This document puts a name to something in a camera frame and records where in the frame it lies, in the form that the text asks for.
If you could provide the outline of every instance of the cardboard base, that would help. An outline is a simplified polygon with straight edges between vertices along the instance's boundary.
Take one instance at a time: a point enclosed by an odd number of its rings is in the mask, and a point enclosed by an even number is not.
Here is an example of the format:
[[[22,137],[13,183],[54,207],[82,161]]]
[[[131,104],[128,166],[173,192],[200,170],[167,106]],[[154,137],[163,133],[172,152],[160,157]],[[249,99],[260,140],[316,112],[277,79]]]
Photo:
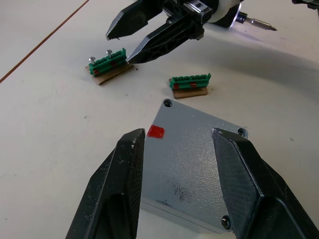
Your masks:
[[[194,96],[205,96],[208,94],[207,87],[172,90],[172,92],[175,99],[182,99]]]
[[[92,78],[95,80],[95,82],[98,84],[98,85],[102,85],[104,84],[105,82],[113,79],[114,77],[132,69],[134,67],[134,65],[132,64],[128,64],[128,63],[125,63],[119,67],[116,67],[114,68],[113,70],[103,74],[103,75],[100,75],[98,77],[93,77]],[[85,69],[87,69],[89,72],[90,72],[90,68],[89,66],[85,67]]]

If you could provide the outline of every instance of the silver screw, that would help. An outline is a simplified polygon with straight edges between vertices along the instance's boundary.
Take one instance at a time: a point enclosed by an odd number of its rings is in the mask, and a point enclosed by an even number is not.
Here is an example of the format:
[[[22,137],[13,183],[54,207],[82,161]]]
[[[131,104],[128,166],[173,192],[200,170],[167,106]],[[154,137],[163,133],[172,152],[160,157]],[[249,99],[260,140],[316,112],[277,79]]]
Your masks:
[[[108,54],[109,58],[112,58],[112,50],[107,50],[106,53]]]
[[[92,65],[94,65],[95,64],[95,57],[94,56],[91,56],[90,58],[89,58],[89,61],[92,63]]]

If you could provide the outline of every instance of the green terminal block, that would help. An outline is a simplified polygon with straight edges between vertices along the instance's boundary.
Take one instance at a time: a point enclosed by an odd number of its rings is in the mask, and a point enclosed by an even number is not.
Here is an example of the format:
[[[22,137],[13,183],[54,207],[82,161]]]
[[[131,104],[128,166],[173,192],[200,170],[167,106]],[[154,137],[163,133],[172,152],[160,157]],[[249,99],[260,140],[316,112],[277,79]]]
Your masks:
[[[97,60],[94,63],[90,63],[89,64],[90,73],[94,77],[97,77],[125,63],[126,63],[126,50],[125,48],[123,48],[122,51],[109,54],[109,56],[107,57]]]
[[[211,74],[173,77],[169,83],[172,90],[207,87]]]

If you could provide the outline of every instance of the white table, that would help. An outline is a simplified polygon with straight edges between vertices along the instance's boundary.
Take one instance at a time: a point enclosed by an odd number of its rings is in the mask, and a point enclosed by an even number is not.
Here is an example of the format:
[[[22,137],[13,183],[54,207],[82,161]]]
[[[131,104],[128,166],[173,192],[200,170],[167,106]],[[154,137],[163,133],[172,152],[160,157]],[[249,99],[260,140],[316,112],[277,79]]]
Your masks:
[[[161,101],[172,97],[168,78],[208,72],[209,95],[180,102],[245,126],[319,227],[317,13],[290,1],[272,0],[278,9],[247,1],[243,11],[279,31],[206,26],[202,40],[99,87],[84,69],[88,57],[109,48],[130,53],[164,23],[162,14],[133,36],[107,42],[111,21],[131,2],[90,0],[0,85],[1,237],[64,238],[90,176],[117,140],[148,130]],[[219,237],[234,235],[198,235],[140,213],[140,239]]]
[[[1,0],[0,79],[85,0]]]

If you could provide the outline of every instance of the gray metal box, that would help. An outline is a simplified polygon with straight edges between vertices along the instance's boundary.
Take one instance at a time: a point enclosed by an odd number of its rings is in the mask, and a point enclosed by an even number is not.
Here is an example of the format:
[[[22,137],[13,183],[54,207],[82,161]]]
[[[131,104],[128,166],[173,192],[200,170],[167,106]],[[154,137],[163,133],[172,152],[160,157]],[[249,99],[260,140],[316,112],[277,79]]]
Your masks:
[[[247,131],[166,99],[153,122],[163,136],[145,140],[141,207],[198,232],[226,230],[212,129]]]

